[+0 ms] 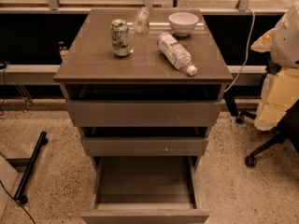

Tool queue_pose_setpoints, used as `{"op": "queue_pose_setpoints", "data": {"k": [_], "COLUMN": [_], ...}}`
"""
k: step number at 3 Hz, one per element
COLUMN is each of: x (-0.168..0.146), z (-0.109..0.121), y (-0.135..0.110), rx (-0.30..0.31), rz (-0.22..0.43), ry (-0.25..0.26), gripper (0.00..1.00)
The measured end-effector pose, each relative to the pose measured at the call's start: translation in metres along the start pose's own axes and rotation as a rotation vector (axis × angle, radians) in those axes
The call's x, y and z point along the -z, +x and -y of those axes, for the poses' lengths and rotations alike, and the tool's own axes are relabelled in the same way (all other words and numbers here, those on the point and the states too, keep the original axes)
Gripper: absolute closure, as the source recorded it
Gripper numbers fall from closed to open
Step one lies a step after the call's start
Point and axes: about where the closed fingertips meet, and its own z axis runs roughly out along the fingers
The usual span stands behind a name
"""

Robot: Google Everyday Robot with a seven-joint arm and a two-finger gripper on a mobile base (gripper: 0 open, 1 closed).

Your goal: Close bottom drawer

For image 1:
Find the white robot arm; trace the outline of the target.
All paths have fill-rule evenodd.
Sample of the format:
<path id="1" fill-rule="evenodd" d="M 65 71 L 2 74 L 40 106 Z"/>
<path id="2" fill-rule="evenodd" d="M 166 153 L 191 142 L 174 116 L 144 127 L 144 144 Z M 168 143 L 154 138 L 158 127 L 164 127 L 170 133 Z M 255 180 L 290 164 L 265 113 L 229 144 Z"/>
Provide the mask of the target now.
<path id="1" fill-rule="evenodd" d="M 281 67 L 275 75 L 266 75 L 254 120 L 258 130 L 268 131 L 299 100 L 299 1 L 250 48 L 257 52 L 269 51 L 271 61 Z"/>

